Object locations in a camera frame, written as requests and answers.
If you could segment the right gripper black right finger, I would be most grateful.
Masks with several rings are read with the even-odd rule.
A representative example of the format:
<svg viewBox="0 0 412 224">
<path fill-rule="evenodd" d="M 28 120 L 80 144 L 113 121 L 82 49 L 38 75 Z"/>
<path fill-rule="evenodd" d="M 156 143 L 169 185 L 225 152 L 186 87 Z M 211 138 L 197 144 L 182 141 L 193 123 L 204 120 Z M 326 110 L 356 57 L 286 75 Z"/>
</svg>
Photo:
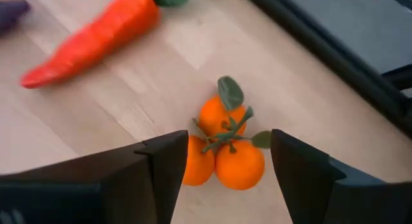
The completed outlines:
<svg viewBox="0 0 412 224">
<path fill-rule="evenodd" d="M 385 182 L 280 129 L 270 151 L 293 224 L 412 224 L 412 181 Z"/>
</svg>

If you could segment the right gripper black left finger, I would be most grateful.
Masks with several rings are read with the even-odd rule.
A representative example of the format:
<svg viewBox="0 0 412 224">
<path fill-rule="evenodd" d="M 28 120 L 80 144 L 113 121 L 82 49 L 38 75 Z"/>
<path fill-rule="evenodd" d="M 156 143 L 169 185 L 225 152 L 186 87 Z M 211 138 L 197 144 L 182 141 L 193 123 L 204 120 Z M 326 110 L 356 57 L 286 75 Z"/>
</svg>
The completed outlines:
<svg viewBox="0 0 412 224">
<path fill-rule="evenodd" d="M 0 175 L 0 224 L 171 224 L 188 132 Z"/>
</svg>

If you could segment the tangerine bunch with green leaves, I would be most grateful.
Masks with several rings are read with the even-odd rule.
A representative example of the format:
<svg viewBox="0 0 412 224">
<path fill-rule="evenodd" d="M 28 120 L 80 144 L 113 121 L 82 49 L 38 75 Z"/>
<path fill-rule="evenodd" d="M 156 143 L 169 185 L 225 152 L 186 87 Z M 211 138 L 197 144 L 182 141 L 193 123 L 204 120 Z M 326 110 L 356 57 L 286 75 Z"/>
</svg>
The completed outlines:
<svg viewBox="0 0 412 224">
<path fill-rule="evenodd" d="M 243 91 L 232 77 L 220 77 L 217 90 L 192 119 L 201 135 L 189 136 L 182 183 L 203 185 L 215 174 L 226 188 L 247 190 L 264 174 L 262 150 L 270 147 L 270 131 L 244 135 L 254 111 L 244 106 Z"/>
</svg>

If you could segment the orange carrot with green top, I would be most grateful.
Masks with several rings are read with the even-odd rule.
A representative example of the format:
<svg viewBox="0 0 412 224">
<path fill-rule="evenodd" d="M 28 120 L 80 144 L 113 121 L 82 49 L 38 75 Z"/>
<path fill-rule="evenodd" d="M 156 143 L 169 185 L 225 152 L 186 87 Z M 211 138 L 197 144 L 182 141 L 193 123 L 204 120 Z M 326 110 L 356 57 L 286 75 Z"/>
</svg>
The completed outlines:
<svg viewBox="0 0 412 224">
<path fill-rule="evenodd" d="M 33 89 L 82 73 L 116 49 L 152 29 L 160 9 L 188 0 L 111 0 L 92 22 L 70 35 L 42 64 L 27 71 L 20 85 Z"/>
</svg>

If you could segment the dark purple eggplant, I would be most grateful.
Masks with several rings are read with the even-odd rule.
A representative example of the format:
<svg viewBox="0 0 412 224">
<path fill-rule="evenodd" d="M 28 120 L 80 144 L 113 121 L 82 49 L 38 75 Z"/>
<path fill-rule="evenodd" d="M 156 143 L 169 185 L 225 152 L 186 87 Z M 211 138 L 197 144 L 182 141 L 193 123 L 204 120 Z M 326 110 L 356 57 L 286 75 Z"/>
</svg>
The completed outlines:
<svg viewBox="0 0 412 224">
<path fill-rule="evenodd" d="M 30 4 L 26 0 L 0 1 L 0 35 L 15 26 L 29 10 Z"/>
</svg>

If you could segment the black aluminium table frame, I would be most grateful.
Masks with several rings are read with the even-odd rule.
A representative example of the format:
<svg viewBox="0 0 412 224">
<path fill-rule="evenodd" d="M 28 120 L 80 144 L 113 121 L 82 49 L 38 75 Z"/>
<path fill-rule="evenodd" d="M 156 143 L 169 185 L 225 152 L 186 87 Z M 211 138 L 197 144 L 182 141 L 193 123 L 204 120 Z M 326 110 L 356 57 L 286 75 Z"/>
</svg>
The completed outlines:
<svg viewBox="0 0 412 224">
<path fill-rule="evenodd" d="M 412 138 L 412 0 L 250 0 Z"/>
</svg>

